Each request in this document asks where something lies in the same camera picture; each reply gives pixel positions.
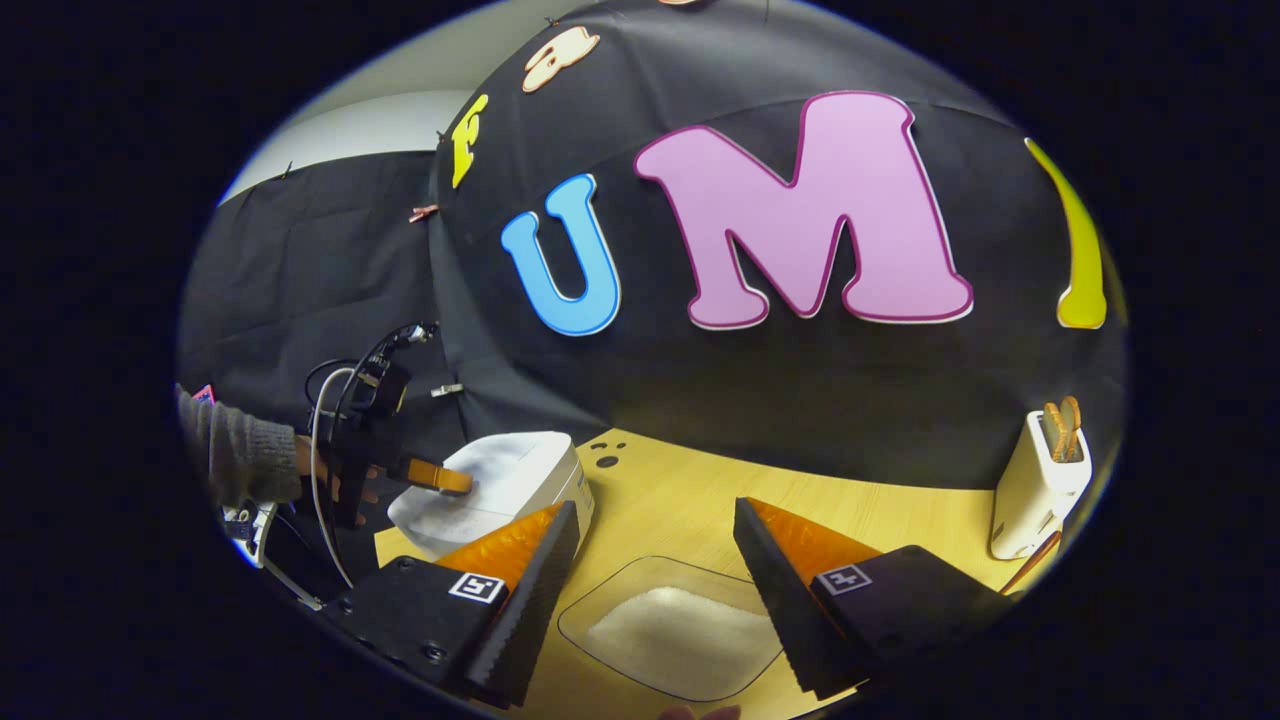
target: pink letter m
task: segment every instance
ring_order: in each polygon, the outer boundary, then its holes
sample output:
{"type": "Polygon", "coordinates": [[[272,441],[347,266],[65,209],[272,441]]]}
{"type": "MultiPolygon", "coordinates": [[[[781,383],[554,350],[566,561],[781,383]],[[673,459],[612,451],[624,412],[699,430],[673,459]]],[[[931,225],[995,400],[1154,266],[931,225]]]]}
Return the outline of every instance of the pink letter m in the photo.
{"type": "Polygon", "coordinates": [[[911,141],[911,110],[874,92],[831,92],[800,111],[791,183],[718,132],[666,135],[635,159],[662,184],[685,236],[698,295],[689,318],[708,329],[755,325],[769,301],[748,287],[733,242],[797,315],[822,307],[847,222],[858,270],[845,307],[882,323],[945,323],[973,309],[942,214],[911,141]]]}

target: black hole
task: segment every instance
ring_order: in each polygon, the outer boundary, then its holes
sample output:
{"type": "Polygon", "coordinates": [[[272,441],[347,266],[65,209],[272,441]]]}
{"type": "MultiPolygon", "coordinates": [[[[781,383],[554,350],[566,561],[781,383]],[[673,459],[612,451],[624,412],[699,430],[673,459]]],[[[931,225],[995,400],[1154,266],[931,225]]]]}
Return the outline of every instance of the black hole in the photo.
{"type": "Polygon", "coordinates": [[[426,656],[426,661],[431,665],[439,665],[449,656],[448,651],[435,643],[425,643],[422,646],[422,655],[426,656]]]}

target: hand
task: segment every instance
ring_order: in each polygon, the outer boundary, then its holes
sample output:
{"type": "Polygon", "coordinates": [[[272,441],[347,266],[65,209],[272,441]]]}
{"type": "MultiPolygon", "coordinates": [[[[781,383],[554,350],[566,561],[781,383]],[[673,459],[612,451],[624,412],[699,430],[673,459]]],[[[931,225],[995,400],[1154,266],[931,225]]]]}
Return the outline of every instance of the hand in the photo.
{"type": "MultiPolygon", "coordinates": [[[[707,715],[703,715],[703,720],[739,720],[742,716],[741,705],[730,705],[728,707],[717,707],[707,715]]],[[[694,715],[694,708],[687,705],[675,705],[663,710],[658,715],[658,720],[698,720],[694,715]]]]}
{"type": "MultiPolygon", "coordinates": [[[[311,477],[311,438],[307,436],[293,436],[293,450],[294,450],[294,459],[298,465],[298,474],[311,477]]],[[[365,473],[365,479],[371,480],[376,478],[378,470],[379,470],[378,466],[369,468],[369,471],[365,473]]],[[[321,478],[329,478],[333,480],[330,483],[332,484],[330,489],[333,492],[333,501],[338,502],[338,491],[342,488],[342,478],[337,475],[330,475],[329,468],[324,464],[324,459],[321,459],[320,455],[316,455],[316,479],[320,483],[324,483],[321,478]]],[[[372,491],[370,489],[365,489],[360,495],[360,497],[365,502],[378,502],[378,496],[374,495],[372,491]]],[[[364,525],[364,524],[365,524],[365,516],[357,512],[356,525],[364,525]]]]}

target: black fabric backdrop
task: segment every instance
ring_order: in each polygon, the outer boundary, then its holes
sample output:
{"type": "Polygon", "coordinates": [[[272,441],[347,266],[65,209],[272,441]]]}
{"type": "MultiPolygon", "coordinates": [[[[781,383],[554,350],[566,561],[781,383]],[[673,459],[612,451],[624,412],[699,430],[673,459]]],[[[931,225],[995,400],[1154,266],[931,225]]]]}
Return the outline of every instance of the black fabric backdrop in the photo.
{"type": "MultiPolygon", "coordinates": [[[[1025,133],[940,68],[835,15],[780,6],[763,20],[751,3],[589,6],[477,88],[490,100],[457,190],[445,140],[436,154],[324,163],[229,200],[192,266],[179,380],[212,383],[219,400],[301,428],[307,369],[358,357],[399,324],[438,320],[439,343],[399,356],[415,382],[389,428],[436,459],[492,433],[558,429],[581,443],[620,427],[804,471],[993,488],[1025,413],[1074,393],[1106,478],[1128,402],[1124,299],[1103,247],[1106,324],[1059,325],[1066,222],[1025,133]],[[575,24],[599,45],[525,94],[527,58],[575,24]],[[695,284],[680,229],[657,183],[634,174],[635,152],[703,123],[790,179],[801,105],[836,90],[893,95],[915,113],[914,140],[974,311],[927,325],[851,316],[838,297],[855,272],[845,229],[815,318],[794,315],[745,260],[769,316],[744,331],[698,328],[686,315],[695,284]],[[535,315],[499,234],[538,211],[553,277],[567,296],[580,293],[563,225],[543,201],[584,172],[599,183],[593,205],[623,301],[603,332],[566,337],[535,315]],[[406,222],[410,208],[433,201],[438,215],[406,222]],[[429,396],[452,382],[466,391],[429,396]]],[[[1092,483],[1082,507],[1103,486],[1092,483]]]]}

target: white cable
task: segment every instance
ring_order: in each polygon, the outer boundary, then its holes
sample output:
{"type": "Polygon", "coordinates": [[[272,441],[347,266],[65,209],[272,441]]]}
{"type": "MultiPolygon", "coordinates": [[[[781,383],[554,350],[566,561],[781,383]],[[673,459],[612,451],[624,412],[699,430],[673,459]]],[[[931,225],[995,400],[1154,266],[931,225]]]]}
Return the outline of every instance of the white cable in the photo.
{"type": "MultiPolygon", "coordinates": [[[[347,577],[347,570],[342,566],[342,561],[338,560],[338,553],[333,548],[333,539],[329,537],[329,527],[324,523],[324,512],[320,511],[320,480],[316,478],[316,433],[320,432],[320,407],[324,406],[324,393],[329,389],[329,383],[339,377],[346,377],[353,374],[356,370],[353,368],[340,368],[334,370],[325,378],[324,384],[320,386],[320,395],[316,396],[316,409],[311,414],[311,500],[316,503],[316,520],[320,521],[320,533],[324,534],[324,543],[329,547],[329,557],[333,557],[333,564],[342,573],[342,579],[346,580],[348,588],[356,587],[351,578],[347,577]]],[[[338,421],[337,409],[334,409],[334,421],[338,421]]]]}

